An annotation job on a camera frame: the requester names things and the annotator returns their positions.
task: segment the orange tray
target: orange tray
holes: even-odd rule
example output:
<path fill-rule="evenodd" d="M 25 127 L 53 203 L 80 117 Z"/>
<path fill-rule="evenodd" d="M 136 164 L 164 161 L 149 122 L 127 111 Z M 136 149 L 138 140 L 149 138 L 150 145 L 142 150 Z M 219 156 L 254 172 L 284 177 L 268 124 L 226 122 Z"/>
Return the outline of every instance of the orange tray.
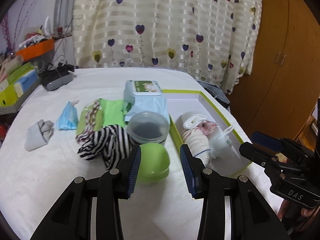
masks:
<path fill-rule="evenodd" d="M 25 49 L 21 49 L 16 52 L 16 55 L 21 55 L 23 60 L 29 60 L 34 57 L 38 57 L 50 50 L 54 49 L 54 40 L 50 39 L 41 43 L 29 46 Z"/>

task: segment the wardrobe door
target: wardrobe door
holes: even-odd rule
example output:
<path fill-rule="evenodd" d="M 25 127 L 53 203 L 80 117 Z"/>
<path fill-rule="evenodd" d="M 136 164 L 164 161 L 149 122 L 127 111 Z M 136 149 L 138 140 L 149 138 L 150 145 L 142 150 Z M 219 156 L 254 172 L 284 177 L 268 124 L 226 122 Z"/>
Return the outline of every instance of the wardrobe door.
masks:
<path fill-rule="evenodd" d="M 283 57 L 260 110 L 246 132 L 294 139 L 320 94 L 320 26 L 303 0 L 289 0 Z"/>
<path fill-rule="evenodd" d="M 240 78 L 230 100 L 231 114 L 245 130 L 261 106 L 281 58 L 288 25 L 288 0 L 262 0 L 259 34 L 255 46 L 252 74 Z"/>

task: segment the green container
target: green container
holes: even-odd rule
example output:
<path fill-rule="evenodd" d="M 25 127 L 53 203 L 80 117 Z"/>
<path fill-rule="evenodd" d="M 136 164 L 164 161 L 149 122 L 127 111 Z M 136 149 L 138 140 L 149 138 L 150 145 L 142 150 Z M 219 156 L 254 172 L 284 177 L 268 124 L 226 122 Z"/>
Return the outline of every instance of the green container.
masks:
<path fill-rule="evenodd" d="M 137 181 L 141 184 L 150 184 L 167 177 L 170 159 L 165 147 L 160 143 L 146 143 L 140 147 L 141 163 Z"/>

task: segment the light blue wipes pack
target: light blue wipes pack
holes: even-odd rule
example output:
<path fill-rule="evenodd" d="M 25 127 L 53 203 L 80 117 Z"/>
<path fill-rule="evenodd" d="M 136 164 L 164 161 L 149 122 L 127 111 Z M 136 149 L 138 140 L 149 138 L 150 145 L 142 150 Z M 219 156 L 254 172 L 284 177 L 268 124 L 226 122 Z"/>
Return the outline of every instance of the light blue wipes pack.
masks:
<path fill-rule="evenodd" d="M 161 114 L 170 124 L 167 99 L 157 81 L 128 80 L 124 89 L 124 108 L 128 122 L 134 115 L 151 111 Z"/>
<path fill-rule="evenodd" d="M 59 130 L 76 130 L 77 125 L 77 109 L 69 101 L 57 120 L 57 128 Z"/>

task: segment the small pink item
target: small pink item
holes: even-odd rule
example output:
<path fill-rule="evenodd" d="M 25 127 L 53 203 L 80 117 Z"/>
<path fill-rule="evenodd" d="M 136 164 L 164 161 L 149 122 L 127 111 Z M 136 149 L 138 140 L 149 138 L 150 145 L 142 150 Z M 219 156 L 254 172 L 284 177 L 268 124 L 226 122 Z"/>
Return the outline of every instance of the small pink item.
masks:
<path fill-rule="evenodd" d="M 125 49 L 127 50 L 127 52 L 131 52 L 131 51 L 133 51 L 133 46 L 132 45 L 127 45 L 127 46 L 125 46 Z"/>
<path fill-rule="evenodd" d="M 208 136 L 217 127 L 217 124 L 215 122 L 204 121 L 203 123 L 198 124 L 197 127 L 204 135 Z"/>

